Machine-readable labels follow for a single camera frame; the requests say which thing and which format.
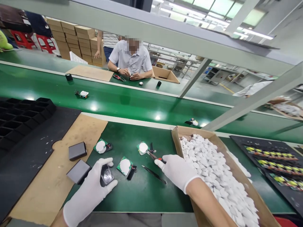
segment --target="pile of white plastic parts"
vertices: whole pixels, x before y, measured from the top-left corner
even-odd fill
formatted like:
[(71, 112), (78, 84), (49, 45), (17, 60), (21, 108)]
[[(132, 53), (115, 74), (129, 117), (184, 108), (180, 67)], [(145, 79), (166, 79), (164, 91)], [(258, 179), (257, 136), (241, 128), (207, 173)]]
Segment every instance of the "pile of white plastic parts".
[[(184, 159), (196, 169), (234, 222), (239, 227), (259, 226), (254, 201), (247, 196), (243, 184), (233, 177), (224, 155), (217, 152), (217, 146), (196, 134), (189, 141), (185, 137), (180, 140)], [(232, 158), (240, 164), (235, 156)], [(250, 176), (241, 164), (239, 167)]]
[(274, 105), (274, 107), (294, 117), (299, 117), (302, 111), (299, 107), (288, 105), (288, 104), (276, 104)]

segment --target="green work surface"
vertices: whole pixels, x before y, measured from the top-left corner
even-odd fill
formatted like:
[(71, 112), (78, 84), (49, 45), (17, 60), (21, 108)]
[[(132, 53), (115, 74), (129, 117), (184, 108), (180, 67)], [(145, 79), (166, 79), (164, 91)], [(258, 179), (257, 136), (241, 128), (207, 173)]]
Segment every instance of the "green work surface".
[(239, 146), (230, 138), (220, 137), (239, 162), (252, 175), (252, 185), (258, 191), (265, 204), (272, 213), (295, 213), (292, 206), (287, 202), (283, 195), (271, 184), (271, 182), (261, 174), (256, 165), (243, 153)]
[[(190, 118), (207, 124), (230, 109), (88, 80), (68, 82), (64, 76), (8, 65), (1, 65), (0, 81), (0, 96), (47, 97), (62, 107), (168, 125), (186, 125)], [(75, 90), (87, 91), (89, 97), (79, 99)], [(303, 122), (250, 112), (218, 131), (302, 144), (302, 126)]]
[[(97, 66), (91, 66), (86, 64), (77, 63), (74, 61), (69, 61), (57, 57), (53, 57), (50, 54), (41, 54), (36, 51), (27, 50), (27, 49), (19, 49), (17, 51), (8, 51), (0, 54), (1, 61), (7, 61), (11, 63), (16, 63), (25, 66), (31, 66), (46, 70), (52, 70), (60, 73), (65, 73), (68, 70), (76, 67), (77, 65), (85, 65), (89, 67), (99, 68)], [(156, 90), (161, 92), (166, 92), (174, 95), (180, 94), (183, 87), (188, 82), (187, 79), (181, 79), (180, 84), (170, 83), (167, 81), (161, 81), (162, 84), (160, 87), (157, 87), (157, 83), (159, 80), (157, 79), (144, 79), (142, 80), (143, 86), (139, 85), (138, 81), (126, 81), (122, 82), (115, 78), (111, 78), (110, 82), (117, 84), (124, 84), (133, 87), (140, 87), (149, 90)], [(187, 92), (186, 97), (201, 99), (209, 102), (216, 102), (226, 105), (235, 106), (239, 103), (241, 98), (234, 97), (232, 95), (227, 95), (219, 92), (213, 92), (211, 88), (207, 86), (199, 86), (199, 83), (195, 83), (192, 88)], [(262, 112), (268, 112), (268, 109), (261, 110)]]
[[(101, 138), (113, 144), (113, 149), (104, 154), (92, 151), (87, 164), (93, 166), (100, 158), (113, 158), (114, 166), (111, 172), (118, 180), (118, 185), (95, 208), (98, 212), (193, 212), (189, 196), (178, 189), (154, 163), (148, 155), (140, 155), (137, 145), (145, 141), (152, 142), (157, 150), (155, 155), (162, 157), (166, 154), (176, 154), (175, 145), (170, 130), (149, 128), (137, 125), (109, 122)], [(126, 179), (118, 169), (121, 158), (125, 156), (137, 166), (137, 172), (131, 181)], [(147, 172), (141, 165), (153, 170), (162, 179), (160, 180)], [(66, 198), (70, 200), (79, 189), (74, 185)]]

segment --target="gloved hand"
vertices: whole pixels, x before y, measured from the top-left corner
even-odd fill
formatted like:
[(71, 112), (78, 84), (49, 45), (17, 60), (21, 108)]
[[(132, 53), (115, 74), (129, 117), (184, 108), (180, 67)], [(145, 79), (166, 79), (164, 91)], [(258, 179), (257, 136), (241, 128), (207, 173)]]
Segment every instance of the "gloved hand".
[(77, 227), (118, 184), (117, 180), (113, 180), (107, 186), (101, 187), (101, 169), (106, 164), (113, 166), (113, 158), (99, 159), (79, 190), (64, 205), (63, 216), (68, 227)]
[(162, 158), (166, 161), (166, 164), (158, 159), (155, 159), (155, 164), (161, 168), (165, 176), (186, 194), (188, 183), (200, 176), (178, 155), (164, 155)]

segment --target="white coat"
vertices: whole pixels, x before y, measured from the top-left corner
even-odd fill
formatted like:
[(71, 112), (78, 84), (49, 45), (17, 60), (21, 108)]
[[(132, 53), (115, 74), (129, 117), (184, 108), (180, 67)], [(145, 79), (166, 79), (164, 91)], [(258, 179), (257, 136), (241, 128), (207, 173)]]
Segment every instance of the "white coat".
[(253, 85), (249, 85), (248, 87), (244, 88), (243, 90), (234, 93), (233, 96), (237, 96), (237, 97), (242, 97), (242, 96), (246, 96), (246, 95), (253, 95), (256, 92), (260, 91), (262, 88), (266, 87), (267, 85), (269, 85), (272, 81), (264, 81), (264, 82), (260, 82), (260, 83), (255, 83)]

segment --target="white shirt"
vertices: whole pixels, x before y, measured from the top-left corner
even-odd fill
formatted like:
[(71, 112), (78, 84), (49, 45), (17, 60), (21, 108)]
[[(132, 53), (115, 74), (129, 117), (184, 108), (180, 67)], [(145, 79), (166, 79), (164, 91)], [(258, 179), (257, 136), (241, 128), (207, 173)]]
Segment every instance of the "white shirt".
[(117, 42), (119, 42), (117, 35), (103, 32), (103, 47), (114, 48)]
[(237, 97), (242, 97), (245, 95), (253, 95), (256, 92), (260, 91), (262, 88), (266, 87), (267, 85), (269, 85), (270, 83), (272, 83), (272, 81), (264, 81), (264, 82), (260, 82), (260, 83), (255, 83), (254, 85), (249, 85), (248, 87), (244, 88), (243, 90), (234, 93), (233, 96), (237, 96)]
[(152, 70), (151, 58), (146, 47), (140, 45), (139, 50), (131, 56), (125, 40), (116, 44), (109, 59), (114, 64), (118, 63), (118, 68), (127, 68), (131, 74), (140, 73), (141, 68), (144, 72)]

